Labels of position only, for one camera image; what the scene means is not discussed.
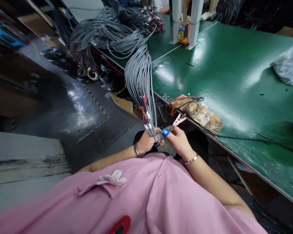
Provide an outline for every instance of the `gray cable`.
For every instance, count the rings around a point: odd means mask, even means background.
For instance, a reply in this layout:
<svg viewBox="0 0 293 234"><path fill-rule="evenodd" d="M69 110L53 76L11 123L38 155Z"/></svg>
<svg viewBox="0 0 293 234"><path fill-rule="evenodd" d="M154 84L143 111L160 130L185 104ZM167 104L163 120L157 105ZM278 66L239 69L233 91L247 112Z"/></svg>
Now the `gray cable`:
<svg viewBox="0 0 293 234"><path fill-rule="evenodd" d="M152 133L150 132L150 129L147 129L147 132L149 133L149 136L153 137Z"/></svg>
<svg viewBox="0 0 293 234"><path fill-rule="evenodd" d="M147 40L157 27L155 25L150 35L144 37L141 33L148 27L149 18L145 17L147 11L141 8L124 8L115 0L103 0L103 4L105 7L96 18L83 20L75 27L70 48L82 51L92 45L98 49L107 49L117 59L130 57L124 73L127 89L139 106L144 106L143 96L147 97L152 126L150 132L155 135L157 117Z"/></svg>
<svg viewBox="0 0 293 234"><path fill-rule="evenodd" d="M80 7L69 7L68 9L69 10L70 9L77 9L77 10L86 10L86 11L99 11L99 10L102 10L102 8L101 9L86 9L86 8L80 8Z"/></svg>

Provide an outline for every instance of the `hand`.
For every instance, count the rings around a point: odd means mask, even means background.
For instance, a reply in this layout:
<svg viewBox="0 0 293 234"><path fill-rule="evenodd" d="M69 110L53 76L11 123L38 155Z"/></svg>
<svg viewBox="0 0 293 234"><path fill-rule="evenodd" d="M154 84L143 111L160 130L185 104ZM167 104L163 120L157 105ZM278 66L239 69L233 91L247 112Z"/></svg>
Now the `hand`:
<svg viewBox="0 0 293 234"><path fill-rule="evenodd" d="M140 140L137 142L137 150L139 154L145 154L150 151L154 145L154 138L145 130ZM164 145L164 139L160 141L160 145Z"/></svg>
<svg viewBox="0 0 293 234"><path fill-rule="evenodd" d="M195 157L196 152L190 146L185 132L179 127L175 127L174 131L172 131L167 138L171 141L177 153L185 162L191 161Z"/></svg>

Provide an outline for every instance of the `woman's right hand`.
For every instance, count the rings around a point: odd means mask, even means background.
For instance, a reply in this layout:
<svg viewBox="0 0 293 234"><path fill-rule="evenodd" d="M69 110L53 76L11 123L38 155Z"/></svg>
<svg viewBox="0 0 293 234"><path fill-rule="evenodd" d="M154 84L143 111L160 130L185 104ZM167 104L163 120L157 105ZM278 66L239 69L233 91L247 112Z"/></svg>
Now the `woman's right hand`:
<svg viewBox="0 0 293 234"><path fill-rule="evenodd" d="M185 162L189 162L195 157L196 152L190 146L185 132L179 127L176 126L174 131L172 131L167 138L171 141L177 153Z"/></svg>

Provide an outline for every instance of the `yellow package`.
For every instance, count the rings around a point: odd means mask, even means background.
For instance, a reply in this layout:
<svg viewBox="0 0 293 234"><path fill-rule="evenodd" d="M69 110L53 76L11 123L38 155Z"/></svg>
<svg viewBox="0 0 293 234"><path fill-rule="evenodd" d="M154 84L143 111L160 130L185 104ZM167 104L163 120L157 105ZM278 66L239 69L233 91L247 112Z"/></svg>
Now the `yellow package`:
<svg viewBox="0 0 293 234"><path fill-rule="evenodd" d="M190 20L188 17L187 22L181 22L179 20L179 29L178 29L178 40L183 45L189 44L189 36L190 36Z"/></svg>

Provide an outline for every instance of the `pink shirt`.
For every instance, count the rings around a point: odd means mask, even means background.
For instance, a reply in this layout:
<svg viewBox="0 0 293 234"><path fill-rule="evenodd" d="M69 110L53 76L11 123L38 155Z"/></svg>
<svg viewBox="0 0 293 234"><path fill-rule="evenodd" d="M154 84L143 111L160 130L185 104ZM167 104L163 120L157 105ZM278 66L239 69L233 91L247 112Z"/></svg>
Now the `pink shirt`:
<svg viewBox="0 0 293 234"><path fill-rule="evenodd" d="M100 178L113 173L114 180ZM65 178L0 214L0 234L108 233L125 215L129 233L266 233L248 215L226 209L178 161L151 153Z"/></svg>

